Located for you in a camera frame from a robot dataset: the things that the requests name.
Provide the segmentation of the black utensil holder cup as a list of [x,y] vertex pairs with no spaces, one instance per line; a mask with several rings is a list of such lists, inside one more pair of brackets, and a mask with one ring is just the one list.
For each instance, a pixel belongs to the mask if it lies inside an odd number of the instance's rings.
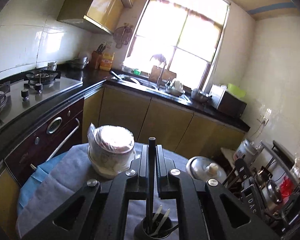
[[165,239],[172,232],[179,228],[178,224],[173,224],[169,217],[166,218],[164,224],[160,227],[156,235],[152,235],[157,230],[164,214],[160,213],[156,220],[151,224],[147,225],[147,220],[144,218],[134,229],[134,239]]

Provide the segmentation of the yellow lower cabinets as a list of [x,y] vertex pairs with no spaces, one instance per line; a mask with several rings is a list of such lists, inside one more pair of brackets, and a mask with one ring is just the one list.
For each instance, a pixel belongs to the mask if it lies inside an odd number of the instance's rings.
[[32,107],[0,130],[0,226],[11,239],[17,220],[21,186],[5,158],[30,134],[72,103],[83,99],[82,142],[91,123],[129,129],[137,142],[156,137],[165,149],[184,157],[216,155],[221,147],[236,148],[249,126],[210,106],[181,103],[137,88],[110,83],[78,88]]

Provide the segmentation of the kitchen window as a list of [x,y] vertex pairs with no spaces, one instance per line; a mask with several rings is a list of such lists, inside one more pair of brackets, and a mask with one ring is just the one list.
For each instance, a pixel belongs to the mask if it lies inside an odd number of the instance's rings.
[[225,0],[149,0],[122,65],[151,73],[165,68],[199,88],[212,65],[226,24]]

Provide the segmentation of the green plastic basin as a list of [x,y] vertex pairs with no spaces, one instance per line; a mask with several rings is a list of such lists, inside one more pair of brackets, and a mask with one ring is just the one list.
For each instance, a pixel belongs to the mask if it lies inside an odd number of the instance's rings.
[[237,98],[241,99],[241,98],[244,98],[245,95],[246,95],[246,91],[239,88],[238,86],[232,84],[232,83],[229,83],[227,85],[227,90],[234,96],[236,96]]

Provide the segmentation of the steel bowls near stove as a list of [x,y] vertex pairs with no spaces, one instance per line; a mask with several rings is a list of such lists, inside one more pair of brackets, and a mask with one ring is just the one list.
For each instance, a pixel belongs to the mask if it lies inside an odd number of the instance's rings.
[[89,57],[79,57],[73,60],[66,61],[66,63],[73,69],[83,70],[89,63]]

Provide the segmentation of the black microwave oven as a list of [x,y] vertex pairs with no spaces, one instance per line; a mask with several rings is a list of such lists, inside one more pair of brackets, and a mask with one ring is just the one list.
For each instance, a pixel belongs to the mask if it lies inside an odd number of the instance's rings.
[[225,86],[212,85],[210,89],[211,105],[219,112],[233,118],[240,118],[247,104],[231,94]]

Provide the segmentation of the dish rack with dishes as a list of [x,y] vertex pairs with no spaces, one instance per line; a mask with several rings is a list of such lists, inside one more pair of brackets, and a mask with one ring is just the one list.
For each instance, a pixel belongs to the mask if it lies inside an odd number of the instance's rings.
[[184,86],[177,78],[174,78],[173,80],[168,80],[166,82],[165,92],[177,97],[180,97],[183,94],[185,94]]

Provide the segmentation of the yellow oil bottle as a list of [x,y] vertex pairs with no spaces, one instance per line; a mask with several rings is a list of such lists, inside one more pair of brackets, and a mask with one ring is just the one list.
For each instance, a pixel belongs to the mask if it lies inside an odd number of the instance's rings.
[[110,53],[103,53],[102,55],[102,59],[100,62],[100,70],[104,70],[104,71],[110,71],[112,68],[112,64],[113,64],[113,60],[114,60],[114,53],[110,54]]

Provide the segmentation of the steel bowl on counter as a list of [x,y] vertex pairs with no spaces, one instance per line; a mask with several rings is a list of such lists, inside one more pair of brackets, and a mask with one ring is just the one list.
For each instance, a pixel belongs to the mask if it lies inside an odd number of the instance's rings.
[[191,99],[199,103],[208,103],[211,101],[212,96],[196,88],[191,90]]

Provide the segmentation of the cream plastic spoon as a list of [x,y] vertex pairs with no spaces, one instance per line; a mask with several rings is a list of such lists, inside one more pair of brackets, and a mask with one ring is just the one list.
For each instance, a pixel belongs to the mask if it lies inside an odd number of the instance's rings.
[[157,209],[157,211],[155,212],[153,218],[152,218],[152,224],[154,224],[154,222],[156,221],[156,219],[159,217],[160,213],[162,211],[162,205],[160,205]]
[[155,229],[155,231],[151,234],[151,236],[155,236],[155,235],[157,235],[157,234],[159,233],[159,230],[161,229],[161,227],[162,227],[163,224],[165,223],[165,221],[166,221],[166,219],[168,218],[169,214],[170,214],[170,209],[168,209],[168,210],[165,212],[165,214],[164,214],[162,220],[160,221],[160,223],[159,223],[159,225],[157,226],[157,228]]

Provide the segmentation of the steel sink faucet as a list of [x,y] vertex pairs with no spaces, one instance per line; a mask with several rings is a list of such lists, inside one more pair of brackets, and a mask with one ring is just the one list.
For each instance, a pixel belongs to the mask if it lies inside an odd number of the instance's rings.
[[157,80],[157,88],[159,88],[160,83],[162,81],[162,76],[163,76],[167,61],[166,61],[166,58],[164,57],[163,54],[158,54],[157,57],[158,57],[158,61],[160,63],[159,65],[162,64],[162,70],[161,70],[160,75],[159,75],[158,80]]

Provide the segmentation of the metal storage rack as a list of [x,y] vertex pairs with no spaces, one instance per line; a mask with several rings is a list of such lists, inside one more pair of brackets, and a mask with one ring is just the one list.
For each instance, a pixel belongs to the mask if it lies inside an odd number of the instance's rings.
[[300,239],[300,158],[278,142],[245,139],[223,185],[281,239]]

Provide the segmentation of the steel kettle on rack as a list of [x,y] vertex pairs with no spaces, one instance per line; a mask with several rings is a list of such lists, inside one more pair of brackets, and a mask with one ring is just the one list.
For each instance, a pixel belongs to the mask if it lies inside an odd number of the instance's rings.
[[262,194],[268,206],[270,204],[279,205],[282,203],[283,198],[280,188],[275,184],[273,180],[267,181],[266,185],[262,189]]

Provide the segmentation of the white rice cooker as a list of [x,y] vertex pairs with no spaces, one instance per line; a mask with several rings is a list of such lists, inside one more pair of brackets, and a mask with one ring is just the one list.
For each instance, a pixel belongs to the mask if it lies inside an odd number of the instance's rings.
[[247,165],[251,165],[258,155],[258,150],[253,146],[251,141],[244,139],[237,150],[235,151],[233,158],[237,160],[243,159]]

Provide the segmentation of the blue under cloth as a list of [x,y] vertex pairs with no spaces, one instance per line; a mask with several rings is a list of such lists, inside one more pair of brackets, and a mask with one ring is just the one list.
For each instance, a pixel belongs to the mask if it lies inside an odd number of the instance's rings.
[[28,204],[36,189],[44,181],[53,168],[63,159],[67,152],[53,157],[49,161],[40,164],[37,169],[30,175],[26,183],[21,187],[17,204],[17,216],[19,216],[23,208]]

